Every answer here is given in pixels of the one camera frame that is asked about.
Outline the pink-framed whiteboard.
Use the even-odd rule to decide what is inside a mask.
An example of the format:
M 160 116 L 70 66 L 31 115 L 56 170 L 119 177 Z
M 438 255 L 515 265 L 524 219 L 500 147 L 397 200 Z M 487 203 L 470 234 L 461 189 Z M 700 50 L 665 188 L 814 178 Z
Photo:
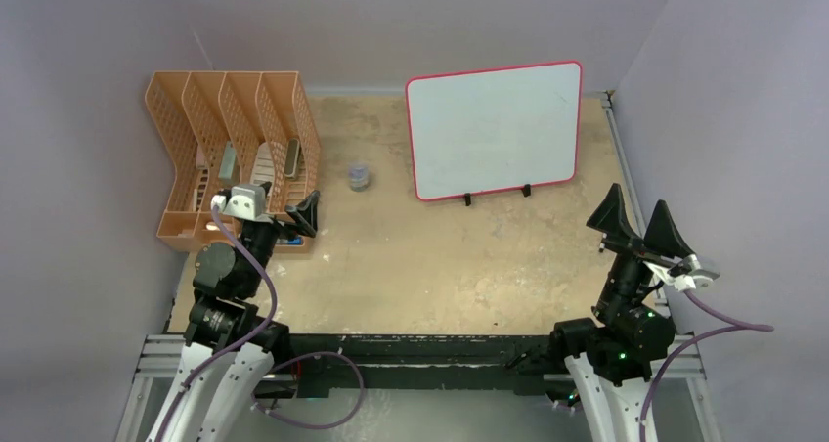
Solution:
M 405 97 L 416 197 L 458 199 L 572 180 L 582 89 L 575 60 L 411 78 Z

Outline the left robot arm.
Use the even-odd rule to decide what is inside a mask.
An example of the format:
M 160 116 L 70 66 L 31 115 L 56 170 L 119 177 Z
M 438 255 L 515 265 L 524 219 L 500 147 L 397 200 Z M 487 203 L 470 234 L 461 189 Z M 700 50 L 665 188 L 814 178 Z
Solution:
M 274 309 L 259 316 L 248 300 L 260 285 L 276 291 L 265 268 L 278 242 L 316 236 L 320 193 L 287 206 L 290 219 L 281 221 L 265 211 L 270 188 L 241 184 L 211 199 L 212 222 L 225 239 L 196 256 L 195 303 L 151 441 L 224 440 L 259 380 L 290 363 L 288 326 L 274 321 Z

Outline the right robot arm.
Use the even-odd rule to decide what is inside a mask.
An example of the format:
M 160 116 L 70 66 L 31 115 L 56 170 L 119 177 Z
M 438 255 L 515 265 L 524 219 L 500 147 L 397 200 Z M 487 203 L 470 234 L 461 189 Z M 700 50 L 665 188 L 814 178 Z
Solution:
M 615 258 L 588 318 L 558 322 L 548 356 L 568 371 L 595 441 L 634 441 L 647 436 L 645 398 L 652 362 L 665 358 L 676 336 L 673 322 L 645 305 L 667 275 L 693 249 L 678 231 L 665 201 L 654 207 L 644 235 L 631 226 L 622 188 L 614 183 L 587 221 Z

